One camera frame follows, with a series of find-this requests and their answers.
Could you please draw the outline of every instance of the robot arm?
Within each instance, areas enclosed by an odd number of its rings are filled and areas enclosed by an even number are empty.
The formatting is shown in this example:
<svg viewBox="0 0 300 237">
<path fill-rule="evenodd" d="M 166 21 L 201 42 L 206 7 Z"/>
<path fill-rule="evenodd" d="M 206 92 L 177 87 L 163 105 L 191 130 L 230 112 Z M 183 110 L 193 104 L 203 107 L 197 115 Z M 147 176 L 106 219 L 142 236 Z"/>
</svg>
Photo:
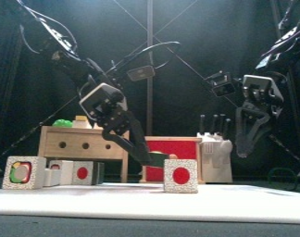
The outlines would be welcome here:
<svg viewBox="0 0 300 237">
<path fill-rule="evenodd" d="M 0 12 L 10 13 L 15 21 L 19 22 L 24 41 L 24 26 L 35 24 L 38 35 L 42 37 L 39 38 L 40 47 L 32 51 L 40 54 L 72 79 L 78 88 L 79 104 L 88 118 L 103 128 L 103 138 L 121 145 L 142 165 L 155 166 L 157 161 L 149 153 L 141 123 L 126 108 L 125 95 L 117 76 L 127 69 L 129 63 L 138 59 L 142 54 L 149 53 L 159 46 L 167 47 L 169 50 L 170 46 L 178 48 L 179 43 L 165 43 L 146 48 L 131 56 L 119 68 L 114 67 L 106 73 L 91 59 L 82 59 L 78 56 L 72 35 L 72 42 L 70 43 L 68 38 L 47 23 L 48 18 L 28 8 L 20 0 L 2 0 Z M 130 134 L 134 136 L 135 143 L 123 137 L 126 131 L 131 131 Z"/>
<path fill-rule="evenodd" d="M 245 101 L 235 110 L 235 145 L 239 157 L 247 157 L 258 138 L 268 133 L 282 111 L 284 97 L 272 78 L 243 76 Z"/>
</svg>

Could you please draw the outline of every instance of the black backdrop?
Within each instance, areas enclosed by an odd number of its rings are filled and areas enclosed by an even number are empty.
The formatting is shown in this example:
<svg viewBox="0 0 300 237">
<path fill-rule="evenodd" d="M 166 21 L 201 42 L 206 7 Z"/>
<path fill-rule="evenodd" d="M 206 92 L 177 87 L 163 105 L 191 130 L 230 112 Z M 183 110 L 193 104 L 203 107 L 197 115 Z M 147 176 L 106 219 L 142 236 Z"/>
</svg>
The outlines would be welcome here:
<svg viewBox="0 0 300 237">
<path fill-rule="evenodd" d="M 28 0 L 26 4 L 46 16 L 67 26 L 78 41 L 78 53 L 91 58 L 103 70 L 110 69 L 111 60 L 118 62 L 137 48 L 146 47 L 147 41 L 147 1 L 146 0 Z M 241 94 L 227 99 L 215 97 L 206 90 L 203 78 L 210 74 L 229 71 L 235 78 L 254 72 L 258 57 L 277 39 L 272 3 L 262 0 L 169 0 L 153 1 L 154 44 L 178 41 L 182 47 L 178 58 L 154 77 L 153 135 L 195 136 L 199 115 L 207 118 L 225 113 L 234 120 Z M 278 1 L 282 14 L 289 1 Z M 300 19 L 300 3 L 292 14 L 292 23 Z M 15 22 L 0 14 L 2 31 L 11 26 L 11 35 L 0 35 L 0 43 L 11 47 L 19 44 L 14 34 Z M 26 29 L 36 34 L 36 29 Z M 0 61 L 11 62 L 8 54 Z M 47 61 L 22 49 L 15 77 L 0 76 L 0 84 L 12 81 L 6 96 L 0 94 L 0 154 L 11 144 L 44 120 L 75 96 L 75 87 L 68 77 L 54 70 Z M 296 86 L 300 98 L 300 62 L 296 65 Z M 286 104 L 277 122 L 274 133 L 284 144 L 300 156 L 300 138 L 296 133 L 289 90 L 281 85 Z M 146 128 L 146 81 L 129 81 L 125 84 L 129 108 Z M 44 125 L 56 119 L 72 120 L 83 112 L 74 101 Z M 0 158 L 0 166 L 7 156 L 38 154 L 40 130 Z M 234 142 L 234 126 L 229 139 Z M 262 176 L 274 167 L 300 170 L 300 163 L 268 139 L 258 141 L 254 153 L 241 159 L 231 154 L 233 175 Z M 129 173 L 141 171 L 139 164 L 130 159 Z M 107 165 L 109 174 L 119 174 L 119 165 Z"/>
</svg>

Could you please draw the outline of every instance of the cabinet hole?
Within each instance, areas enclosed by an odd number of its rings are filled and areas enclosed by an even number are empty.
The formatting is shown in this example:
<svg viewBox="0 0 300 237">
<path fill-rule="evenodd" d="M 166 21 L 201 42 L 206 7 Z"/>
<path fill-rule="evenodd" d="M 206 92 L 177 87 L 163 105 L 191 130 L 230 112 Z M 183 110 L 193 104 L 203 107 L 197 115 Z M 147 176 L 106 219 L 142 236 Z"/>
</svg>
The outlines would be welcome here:
<svg viewBox="0 0 300 237">
<path fill-rule="evenodd" d="M 59 148 L 66 148 L 66 142 L 59 143 Z"/>
<path fill-rule="evenodd" d="M 90 148 L 90 144 L 88 143 L 83 143 L 82 147 L 83 147 L 83 149 L 88 149 Z"/>
</svg>

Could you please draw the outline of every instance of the small white box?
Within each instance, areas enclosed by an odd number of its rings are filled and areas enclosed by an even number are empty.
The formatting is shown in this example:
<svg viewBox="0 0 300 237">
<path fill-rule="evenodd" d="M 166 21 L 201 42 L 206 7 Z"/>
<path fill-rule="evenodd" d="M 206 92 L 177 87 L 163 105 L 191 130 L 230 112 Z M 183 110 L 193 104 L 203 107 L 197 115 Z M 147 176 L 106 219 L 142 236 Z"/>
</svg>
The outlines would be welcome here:
<svg viewBox="0 0 300 237">
<path fill-rule="evenodd" d="M 71 185 L 74 175 L 74 164 L 71 160 L 51 160 L 48 164 L 50 169 L 60 170 L 59 185 Z"/>
<path fill-rule="evenodd" d="M 59 185 L 60 178 L 60 169 L 50 169 L 44 170 L 44 182 L 43 187 L 52 187 Z"/>
</svg>

